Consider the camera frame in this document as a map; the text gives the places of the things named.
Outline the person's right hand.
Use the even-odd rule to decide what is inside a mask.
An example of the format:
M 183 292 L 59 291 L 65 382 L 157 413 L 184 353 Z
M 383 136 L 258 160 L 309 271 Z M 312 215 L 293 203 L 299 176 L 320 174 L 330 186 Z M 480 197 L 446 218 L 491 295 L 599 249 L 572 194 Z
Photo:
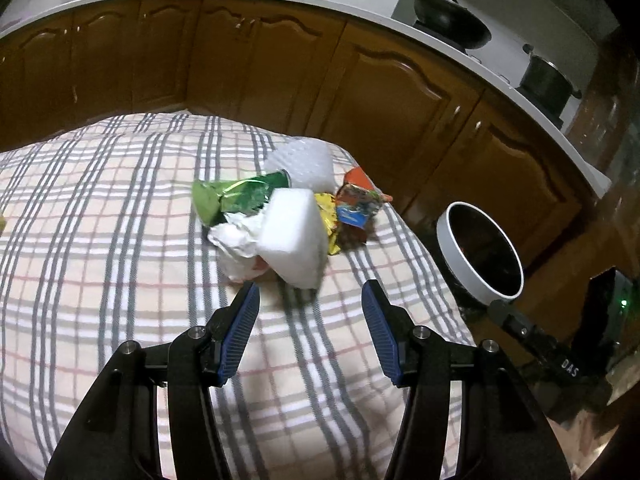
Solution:
M 573 474 L 582 474 L 602 453 L 617 428 L 599 434 L 596 428 L 597 415 L 580 411 L 570 422 L 558 424 L 548 422 Z

